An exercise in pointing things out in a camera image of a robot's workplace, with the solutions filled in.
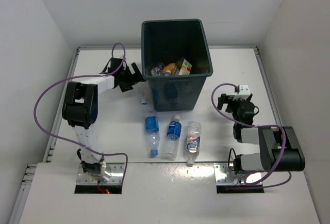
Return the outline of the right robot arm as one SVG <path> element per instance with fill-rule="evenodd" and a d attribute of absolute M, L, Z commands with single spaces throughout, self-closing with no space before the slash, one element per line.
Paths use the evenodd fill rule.
<path fill-rule="evenodd" d="M 251 102 L 252 96 L 240 99 L 234 95 L 222 94 L 218 97 L 217 109 L 226 104 L 226 112 L 232 114 L 235 121 L 252 125 L 253 118 L 259 108 Z M 250 143 L 259 146 L 259 152 L 253 154 L 235 155 L 233 170 L 235 173 L 250 173 L 253 171 L 268 172 L 280 159 L 275 171 L 302 171 L 306 161 L 293 127 L 283 127 L 284 138 L 278 127 L 246 127 L 239 123 L 233 126 L 234 138 L 240 143 Z"/>

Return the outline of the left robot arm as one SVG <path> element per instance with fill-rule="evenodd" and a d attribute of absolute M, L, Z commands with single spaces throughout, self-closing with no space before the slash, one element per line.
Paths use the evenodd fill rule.
<path fill-rule="evenodd" d="M 83 172 L 91 178 L 102 181 L 106 175 L 106 162 L 98 144 L 96 119 L 98 116 L 98 96 L 110 89 L 120 87 L 122 92 L 130 91 L 133 85 L 144 82 L 136 63 L 131 64 L 133 72 L 123 58 L 111 57 L 100 77 L 67 84 L 62 117 L 77 136 L 81 148 L 77 155 Z"/>

